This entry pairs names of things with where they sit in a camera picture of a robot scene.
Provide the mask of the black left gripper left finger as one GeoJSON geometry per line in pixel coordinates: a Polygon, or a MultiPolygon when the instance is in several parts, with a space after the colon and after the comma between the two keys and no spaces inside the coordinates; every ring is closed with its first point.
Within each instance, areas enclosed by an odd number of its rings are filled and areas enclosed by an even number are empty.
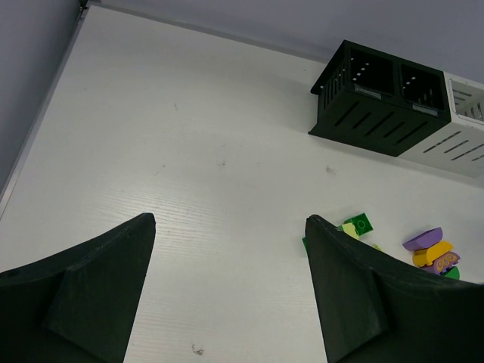
{"type": "Polygon", "coordinates": [[[122,362],[154,247],[142,213],[1,273],[3,362],[122,362]]]}

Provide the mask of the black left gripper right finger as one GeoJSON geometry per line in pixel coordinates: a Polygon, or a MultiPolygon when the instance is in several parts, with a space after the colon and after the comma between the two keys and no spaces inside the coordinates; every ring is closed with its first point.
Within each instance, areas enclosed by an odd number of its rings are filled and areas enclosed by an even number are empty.
{"type": "Polygon", "coordinates": [[[481,362],[483,287],[421,271],[306,220],[306,252],[329,362],[481,362]]]}

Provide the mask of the dark green square lego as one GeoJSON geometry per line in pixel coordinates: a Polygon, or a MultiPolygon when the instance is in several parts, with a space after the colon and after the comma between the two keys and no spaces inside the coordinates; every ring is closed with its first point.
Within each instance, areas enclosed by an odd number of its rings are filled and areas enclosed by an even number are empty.
{"type": "Polygon", "coordinates": [[[353,224],[359,235],[367,234],[374,230],[370,219],[365,213],[360,213],[357,216],[350,217],[349,219],[345,220],[344,223],[353,224]]]}

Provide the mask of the yellow curved lego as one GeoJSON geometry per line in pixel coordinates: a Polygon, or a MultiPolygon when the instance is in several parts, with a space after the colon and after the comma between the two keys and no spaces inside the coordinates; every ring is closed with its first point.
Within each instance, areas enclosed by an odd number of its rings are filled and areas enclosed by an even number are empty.
{"type": "Polygon", "coordinates": [[[412,262],[417,267],[432,265],[440,256],[452,251],[454,246],[446,240],[442,240],[426,249],[413,252],[412,262]]]}

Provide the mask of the green yellow lego bar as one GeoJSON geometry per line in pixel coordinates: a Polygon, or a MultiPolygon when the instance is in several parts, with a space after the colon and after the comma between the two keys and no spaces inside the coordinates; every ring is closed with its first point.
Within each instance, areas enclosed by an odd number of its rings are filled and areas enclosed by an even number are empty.
{"type": "MultiPolygon", "coordinates": [[[[360,239],[361,236],[357,233],[355,226],[351,222],[339,225],[339,226],[337,226],[337,229],[339,231],[343,231],[344,233],[346,233],[350,237],[353,237],[356,240],[361,240],[360,239]]],[[[303,246],[305,247],[305,250],[307,250],[307,238],[306,238],[306,236],[302,238],[302,243],[303,243],[303,246]]],[[[380,252],[383,252],[383,250],[377,244],[370,244],[370,246],[373,247],[376,250],[379,250],[380,252]]]]}

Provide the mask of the dark green lego piece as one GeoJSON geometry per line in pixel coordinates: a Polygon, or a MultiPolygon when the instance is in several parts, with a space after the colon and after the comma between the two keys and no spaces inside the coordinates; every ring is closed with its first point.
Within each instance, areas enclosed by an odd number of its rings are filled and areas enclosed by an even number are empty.
{"type": "Polygon", "coordinates": [[[451,279],[455,279],[455,280],[459,280],[460,277],[461,277],[461,274],[460,274],[458,267],[455,265],[455,266],[452,266],[447,271],[441,273],[441,276],[451,278],[451,279]]]}

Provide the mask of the purple curved lego top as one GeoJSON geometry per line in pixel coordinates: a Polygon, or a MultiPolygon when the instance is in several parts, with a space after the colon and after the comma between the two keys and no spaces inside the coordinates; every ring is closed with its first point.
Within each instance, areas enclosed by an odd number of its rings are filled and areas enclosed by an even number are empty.
{"type": "Polygon", "coordinates": [[[407,240],[402,246],[408,251],[417,251],[430,248],[443,239],[441,227],[427,230],[410,240],[407,240]]]}

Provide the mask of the white slotted double container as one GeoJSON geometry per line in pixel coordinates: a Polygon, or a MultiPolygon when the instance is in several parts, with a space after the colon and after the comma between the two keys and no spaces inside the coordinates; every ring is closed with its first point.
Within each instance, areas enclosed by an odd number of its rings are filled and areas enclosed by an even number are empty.
{"type": "Polygon", "coordinates": [[[399,157],[471,178],[483,176],[483,84],[444,73],[451,122],[399,157]]]}

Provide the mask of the black slotted double container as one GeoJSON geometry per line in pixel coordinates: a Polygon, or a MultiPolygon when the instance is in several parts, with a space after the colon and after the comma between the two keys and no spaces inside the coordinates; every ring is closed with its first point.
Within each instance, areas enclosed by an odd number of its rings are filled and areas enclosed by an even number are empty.
{"type": "Polygon", "coordinates": [[[451,121],[441,70],[341,43],[311,88],[312,136],[398,157],[451,121]]]}

